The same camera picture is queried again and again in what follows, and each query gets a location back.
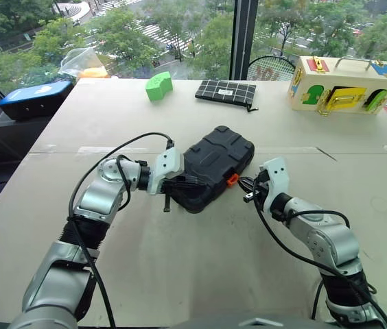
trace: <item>blue shape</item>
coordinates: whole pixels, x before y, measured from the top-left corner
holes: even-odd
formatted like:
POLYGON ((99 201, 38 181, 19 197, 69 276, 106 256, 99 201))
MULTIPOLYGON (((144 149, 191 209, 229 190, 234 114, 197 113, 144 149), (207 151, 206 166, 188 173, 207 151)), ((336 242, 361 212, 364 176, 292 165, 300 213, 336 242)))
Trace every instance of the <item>blue shape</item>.
POLYGON ((378 64, 374 64, 372 63, 372 67, 375 71, 377 71, 377 73, 379 75, 385 75, 387 74, 387 64, 385 64, 384 66, 380 66, 378 64))
POLYGON ((291 90, 293 92, 292 96, 294 97, 295 94, 297 93, 297 88, 298 88, 298 85, 301 84, 301 82, 299 81, 298 84, 295 84, 293 86, 291 86, 291 90))
POLYGON ((55 95, 61 93, 70 84, 70 81, 59 81, 52 84, 41 84, 39 86, 16 89, 0 101, 0 106, 55 95))

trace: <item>orange latch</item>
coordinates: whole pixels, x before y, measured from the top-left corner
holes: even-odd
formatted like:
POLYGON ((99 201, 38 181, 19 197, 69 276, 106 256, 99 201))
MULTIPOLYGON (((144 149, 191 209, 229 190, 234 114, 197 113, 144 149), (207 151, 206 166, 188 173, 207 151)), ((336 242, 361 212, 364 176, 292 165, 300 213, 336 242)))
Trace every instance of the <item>orange latch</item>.
POLYGON ((234 173, 228 180, 227 180, 227 187, 232 187, 237 183, 237 180, 239 179, 239 175, 237 173, 234 173))

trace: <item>blue device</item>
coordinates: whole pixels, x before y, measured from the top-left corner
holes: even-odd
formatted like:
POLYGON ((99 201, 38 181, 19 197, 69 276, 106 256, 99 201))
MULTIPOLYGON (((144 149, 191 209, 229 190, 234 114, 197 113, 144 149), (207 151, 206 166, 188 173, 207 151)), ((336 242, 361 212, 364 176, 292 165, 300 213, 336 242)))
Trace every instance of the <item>blue device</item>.
POLYGON ((13 120, 53 116, 73 89, 70 81, 16 89, 0 101, 1 109, 13 120))

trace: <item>green shape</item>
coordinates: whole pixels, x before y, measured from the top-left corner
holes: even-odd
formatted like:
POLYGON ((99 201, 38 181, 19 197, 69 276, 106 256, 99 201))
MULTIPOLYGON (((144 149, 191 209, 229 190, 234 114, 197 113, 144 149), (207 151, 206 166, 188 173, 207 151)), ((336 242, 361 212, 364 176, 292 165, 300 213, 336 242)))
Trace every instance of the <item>green shape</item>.
POLYGON ((318 103, 318 99, 323 93, 323 86, 315 85, 308 89, 309 98, 307 101, 304 101, 303 104, 316 105, 318 103))
POLYGON ((379 105, 381 105, 381 102, 384 100, 384 98, 386 98, 386 95, 387 95, 387 90, 386 89, 382 89, 381 91, 379 91, 374 96, 374 98, 371 100, 371 102, 367 105, 366 111, 367 112, 371 112, 371 111, 376 110, 376 108, 379 105))
POLYGON ((146 84, 146 93, 150 101, 163 99, 165 93, 172 90, 172 79, 169 72, 156 74, 146 84))

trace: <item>black cable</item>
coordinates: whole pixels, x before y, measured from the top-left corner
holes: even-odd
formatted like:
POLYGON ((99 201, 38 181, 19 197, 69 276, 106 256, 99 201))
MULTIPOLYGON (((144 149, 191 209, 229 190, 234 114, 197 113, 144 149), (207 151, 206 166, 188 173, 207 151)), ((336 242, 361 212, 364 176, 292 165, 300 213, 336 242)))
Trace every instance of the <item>black cable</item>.
MULTIPOLYGON (((253 181, 253 190, 252 190, 253 195, 255 194, 255 191, 256 191, 256 188, 257 188, 257 183, 258 183, 257 182, 257 178, 255 178, 254 181, 253 181)), ((323 269, 326 272, 329 272, 329 273, 335 275, 336 277, 341 278, 344 281, 346 281, 348 284, 351 285, 351 287, 353 288, 353 290, 355 290, 356 293, 358 293, 364 300, 366 300, 367 302, 372 304, 372 306, 381 315, 381 317, 383 318, 383 320, 387 324, 387 315, 385 314, 385 312, 372 299, 372 297, 370 295, 368 295, 367 293, 365 293, 356 283, 354 283, 354 281, 348 279, 345 275, 341 274, 339 271, 336 271, 335 269, 332 269, 331 267, 328 267, 328 266, 326 266, 326 265, 324 265, 322 263, 316 262, 315 260, 311 260, 309 258, 306 258, 304 256, 301 256, 301 255, 297 254, 296 252, 293 252, 290 248, 288 248, 286 245, 284 245, 282 243, 282 241, 277 237, 277 235, 272 231, 271 227, 268 225, 265 217, 262 214, 262 211, 261 211, 261 208, 260 208, 260 205, 259 205, 259 201, 257 200, 257 198, 255 197, 253 199, 253 201, 255 202, 255 208, 256 208, 257 214, 259 215, 259 218, 262 221, 262 224, 265 226, 265 228, 267 229, 268 233, 270 233, 270 235, 273 238, 273 240, 276 241, 276 243, 283 250, 285 250, 291 256, 293 256, 293 257, 295 257, 295 258, 297 258, 297 259, 299 259, 299 260, 301 260, 301 261, 303 261, 303 262, 305 262, 307 264, 311 264, 311 265, 313 265, 315 267, 318 267, 319 269, 323 269)))
POLYGON ((99 289, 100 289, 100 292, 102 294, 102 299, 104 300, 104 304, 105 304, 106 314, 108 315, 108 321, 110 322, 110 327, 111 327, 111 329, 116 329, 116 323, 114 321, 113 310, 111 309, 110 300, 108 298, 108 294, 106 293, 104 281, 102 280, 102 278, 99 274, 99 271, 97 270, 96 265, 90 256, 89 250, 86 248, 85 243, 82 240, 78 225, 76 224, 76 222, 74 220, 71 220, 71 224, 72 224, 73 229, 75 231, 76 239, 78 240, 79 246, 81 247, 82 252, 84 253, 84 256, 86 258, 87 263, 90 265, 91 271, 93 272, 93 275, 96 278, 97 284, 99 285, 99 289))
POLYGON ((342 217, 346 227, 351 228, 351 225, 349 224, 349 220, 347 219, 347 217, 341 212, 334 211, 334 210, 306 210, 306 211, 293 212, 290 216, 287 216, 286 219, 290 220, 301 215, 310 215, 310 214, 330 214, 330 215, 336 215, 336 216, 342 217))
POLYGON ((239 177, 237 183, 245 193, 251 193, 251 190, 253 189, 253 179, 251 177, 239 177))
MULTIPOLYGON (((95 276, 95 279, 96 279, 96 282, 97 282, 97 285, 99 286, 99 289, 100 289, 100 292, 102 294, 102 299, 104 300, 104 304, 105 304, 105 309, 106 309, 106 314, 108 315, 108 320, 110 322, 110 327, 111 329, 115 329, 116 328, 116 324, 115 324, 115 320, 114 320, 114 315, 113 315, 113 310, 111 309, 111 305, 110 305, 110 300, 108 298, 108 294, 106 293, 106 289, 105 289, 105 285, 104 285, 104 281, 102 280, 102 277, 100 276, 99 274, 99 271, 97 270, 97 267, 95 265, 95 263, 93 262, 93 259, 91 258, 91 255, 89 253, 89 250, 87 249, 87 247, 85 246, 85 243, 84 241, 82 240, 82 237, 81 237, 81 234, 79 232, 79 227, 77 225, 77 223, 73 220, 73 204, 75 203, 75 198, 76 198, 76 194, 78 194, 78 191, 79 191, 79 188, 81 187, 82 183, 85 181, 85 179, 88 177, 88 175, 98 166, 98 164, 102 161, 102 160, 105 160, 107 159, 107 157, 111 156, 112 154, 114 154, 115 152, 119 151, 122 147, 125 147, 126 145, 129 145, 131 144, 132 142, 135 142, 137 141, 138 139, 140 138, 143 138, 143 137, 146 137, 146 136, 151 136, 151 135, 157 135, 157 136, 163 136, 167 139, 167 148, 169 147, 169 145, 173 145, 174 142, 173 140, 166 134, 163 134, 161 132, 147 132, 145 134, 142 134, 140 136, 137 136, 137 137, 134 137, 133 139, 130 139, 128 142, 125 142, 123 143, 122 145, 116 147, 114 150, 112 150, 111 152, 109 152, 108 154, 106 154, 102 159, 100 159, 99 161, 97 161, 83 176, 82 178, 79 180, 79 182, 76 184, 71 196, 70 196, 70 201, 69 201, 69 218, 70 218, 70 221, 72 222, 72 225, 73 225, 73 230, 75 232, 75 235, 76 235, 76 239, 78 240, 78 243, 79 243, 79 246, 81 247, 82 249, 82 253, 84 254, 85 256, 85 259, 87 261, 87 263, 90 265, 90 268, 91 268, 91 271, 93 272, 93 275, 95 276)), ((122 177, 122 179, 124 180, 124 183, 125 183, 125 187, 126 187, 126 191, 127 191, 127 200, 126 200, 126 203, 121 206, 119 208, 119 210, 123 209, 126 207, 126 205, 130 202, 131 200, 131 195, 130 195, 130 183, 129 181, 127 181, 126 179, 126 176, 125 176, 125 173, 124 171, 122 170, 121 168, 121 165, 120 165, 120 159, 121 158, 124 158, 124 159, 127 159, 129 160, 127 157, 125 156, 118 156, 116 157, 116 164, 119 168, 119 172, 120 172, 120 175, 122 177)))
POLYGON ((78 194, 78 191, 79 191, 79 188, 81 187, 82 183, 85 181, 85 179, 87 178, 88 175, 90 175, 90 173, 97 167, 97 165, 99 164, 99 162, 101 162, 102 160, 105 160, 107 159, 107 157, 111 156, 112 154, 114 154, 115 152, 119 151, 122 147, 125 147, 126 145, 129 145, 131 144, 132 142, 135 142, 137 141, 138 139, 140 138, 143 138, 143 137, 146 137, 146 136, 151 136, 151 135, 157 135, 157 136, 163 136, 167 139, 168 142, 172 142, 172 139, 167 135, 167 134, 164 134, 162 132, 147 132, 145 134, 142 134, 140 136, 137 136, 137 137, 134 137, 133 139, 130 139, 128 142, 125 142, 124 144, 116 147, 114 150, 112 150, 110 153, 106 154, 102 159, 100 159, 99 161, 97 161, 85 174, 84 176, 82 176, 82 178, 79 180, 79 182, 76 184, 76 187, 75 189, 73 190, 71 196, 70 196, 70 201, 69 201, 69 216, 72 217, 73 216, 73 204, 75 203, 75 198, 76 198, 76 194, 78 194))
POLYGON ((323 280, 320 280, 320 283, 318 284, 318 287, 317 287, 316 297, 314 298, 314 304, 312 304, 311 320, 316 319, 318 298, 320 297, 320 293, 322 292, 322 288, 323 288, 323 280))
POLYGON ((122 179, 124 180, 125 189, 126 189, 126 202, 122 206, 120 206, 119 209, 117 209, 117 211, 120 211, 120 210, 124 209, 131 201, 131 184, 126 179, 124 170, 122 169, 122 165, 120 164, 120 159, 126 159, 126 160, 131 161, 130 159, 125 157, 123 154, 119 154, 116 157, 116 165, 117 165, 117 168, 119 169, 120 176, 122 176, 122 179))
POLYGON ((378 290, 373 286, 371 285, 370 283, 367 284, 367 287, 369 288, 369 292, 372 294, 372 295, 376 295, 378 290))

